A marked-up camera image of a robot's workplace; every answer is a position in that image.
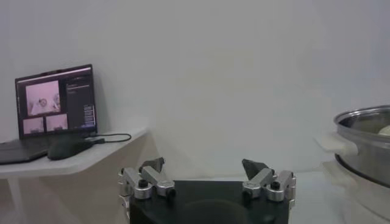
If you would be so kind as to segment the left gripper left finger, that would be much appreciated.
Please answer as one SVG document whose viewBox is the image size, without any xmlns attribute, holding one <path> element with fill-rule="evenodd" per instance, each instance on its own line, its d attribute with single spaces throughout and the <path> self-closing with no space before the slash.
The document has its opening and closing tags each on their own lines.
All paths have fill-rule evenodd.
<svg viewBox="0 0 390 224">
<path fill-rule="evenodd" d="M 159 157 L 145 161 L 138 169 L 122 168 L 118 174 L 119 196 L 124 200 L 148 200 L 155 190 L 158 196 L 172 200 L 176 196 L 175 182 L 162 173 L 164 164 L 165 159 Z"/>
</svg>

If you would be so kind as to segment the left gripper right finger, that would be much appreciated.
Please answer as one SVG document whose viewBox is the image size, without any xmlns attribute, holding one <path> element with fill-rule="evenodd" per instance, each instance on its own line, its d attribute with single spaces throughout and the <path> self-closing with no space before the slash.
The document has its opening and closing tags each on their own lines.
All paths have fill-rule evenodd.
<svg viewBox="0 0 390 224">
<path fill-rule="evenodd" d="M 287 200 L 294 203 L 296 200 L 296 176 L 292 171 L 283 170 L 276 173 L 265 163 L 249 159 L 241 161 L 248 180 L 242 183 L 243 200 L 250 203 L 262 195 L 267 200 L 282 202 Z"/>
</svg>

